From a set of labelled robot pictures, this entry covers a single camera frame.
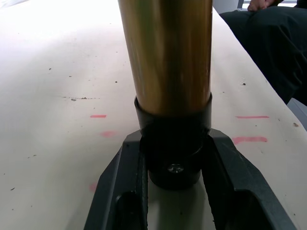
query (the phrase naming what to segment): brass cylinder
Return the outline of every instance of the brass cylinder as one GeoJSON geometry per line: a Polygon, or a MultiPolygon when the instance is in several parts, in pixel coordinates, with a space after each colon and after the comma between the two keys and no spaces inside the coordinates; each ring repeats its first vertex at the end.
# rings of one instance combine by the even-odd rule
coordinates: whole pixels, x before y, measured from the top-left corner
{"type": "Polygon", "coordinates": [[[210,97],[212,0],[118,0],[141,108],[178,117],[210,97]]]}

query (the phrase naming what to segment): screw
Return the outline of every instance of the screw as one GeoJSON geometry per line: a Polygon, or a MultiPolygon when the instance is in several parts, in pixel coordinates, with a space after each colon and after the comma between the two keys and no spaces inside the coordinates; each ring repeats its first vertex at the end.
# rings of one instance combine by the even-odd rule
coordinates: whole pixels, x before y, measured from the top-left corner
{"type": "Polygon", "coordinates": [[[182,165],[180,164],[171,164],[167,170],[170,172],[170,173],[181,173],[184,168],[182,165]]]}

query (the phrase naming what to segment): dark pants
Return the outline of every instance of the dark pants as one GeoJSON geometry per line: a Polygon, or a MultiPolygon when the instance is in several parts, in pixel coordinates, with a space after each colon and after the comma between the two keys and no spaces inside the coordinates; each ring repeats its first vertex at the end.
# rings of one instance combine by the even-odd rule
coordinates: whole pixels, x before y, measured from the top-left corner
{"type": "Polygon", "coordinates": [[[273,6],[221,17],[282,100],[307,105],[307,9],[273,6]]]}

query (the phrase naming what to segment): black mount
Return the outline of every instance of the black mount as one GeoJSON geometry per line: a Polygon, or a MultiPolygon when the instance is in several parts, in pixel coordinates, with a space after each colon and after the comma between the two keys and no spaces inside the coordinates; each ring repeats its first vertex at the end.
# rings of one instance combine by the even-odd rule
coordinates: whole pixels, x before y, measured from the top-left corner
{"type": "Polygon", "coordinates": [[[100,176],[84,230],[146,230],[148,170],[167,189],[192,186],[201,170],[217,230],[296,229],[261,172],[210,130],[209,103],[193,119],[174,121],[147,115],[136,100],[141,131],[127,136],[100,176]]]}

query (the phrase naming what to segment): white surface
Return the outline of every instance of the white surface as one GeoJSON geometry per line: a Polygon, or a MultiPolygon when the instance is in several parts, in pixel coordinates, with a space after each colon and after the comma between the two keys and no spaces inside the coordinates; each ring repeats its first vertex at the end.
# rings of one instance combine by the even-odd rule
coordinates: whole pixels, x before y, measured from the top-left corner
{"type": "MultiPolygon", "coordinates": [[[[237,148],[307,229],[306,131],[213,13],[213,127],[268,139],[237,148]]],[[[91,188],[139,128],[134,96],[116,1],[31,0],[1,10],[0,229],[83,229],[91,188]],[[107,117],[90,118],[97,114],[107,117]]],[[[184,192],[149,182],[148,221],[150,230],[214,229],[201,182],[184,192]]]]}

